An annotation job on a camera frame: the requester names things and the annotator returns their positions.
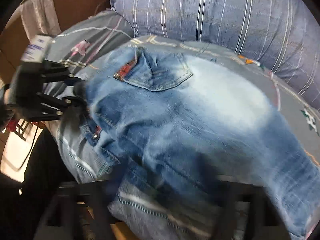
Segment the cable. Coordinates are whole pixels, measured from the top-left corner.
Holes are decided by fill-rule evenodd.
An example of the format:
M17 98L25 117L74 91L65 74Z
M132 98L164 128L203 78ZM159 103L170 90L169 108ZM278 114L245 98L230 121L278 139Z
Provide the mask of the cable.
M39 128L39 122L38 122L38 125L37 125L37 129L36 129L36 133L35 133L35 136L33 137L33 141L32 141L32 144L31 144L31 148L30 148L30 151L28 152L28 155L26 156L26 158L24 159L23 163L21 164L20 167L15 167L11 162L9 162L9 160L5 157L5 156L2 156L2 160L4 160L5 163L7 163L7 165L13 169L15 172L18 172L21 170L22 166L24 165L24 163L26 162L26 160L28 159L30 153L31 153L31 150L33 148L33 144L35 142L35 139L36 139L36 135L37 135L37 131L38 131L38 128Z

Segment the denim jeans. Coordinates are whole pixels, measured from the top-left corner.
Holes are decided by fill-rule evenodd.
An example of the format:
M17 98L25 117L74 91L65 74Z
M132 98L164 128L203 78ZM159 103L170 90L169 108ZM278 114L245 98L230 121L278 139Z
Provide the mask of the denim jeans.
M319 168L267 96L236 74L239 58L221 48L204 59L168 41L157 49L136 44L108 54L86 84L92 119L81 129L104 172L128 159L130 187L197 238L210 235L220 175L263 185L292 239L303 239L319 206ZM169 220L181 225L177 216Z

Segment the jeans back pocket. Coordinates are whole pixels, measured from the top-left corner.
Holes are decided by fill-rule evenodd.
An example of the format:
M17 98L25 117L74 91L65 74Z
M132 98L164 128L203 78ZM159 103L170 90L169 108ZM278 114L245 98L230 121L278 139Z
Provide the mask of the jeans back pocket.
M135 58L114 77L136 87L161 92L180 85L192 76L183 54L136 49Z

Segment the pillow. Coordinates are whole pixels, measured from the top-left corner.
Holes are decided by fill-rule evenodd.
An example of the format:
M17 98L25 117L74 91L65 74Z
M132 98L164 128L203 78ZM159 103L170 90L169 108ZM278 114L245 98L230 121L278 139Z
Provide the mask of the pillow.
M320 110L320 27L302 0L110 0L136 35L206 41L261 62Z

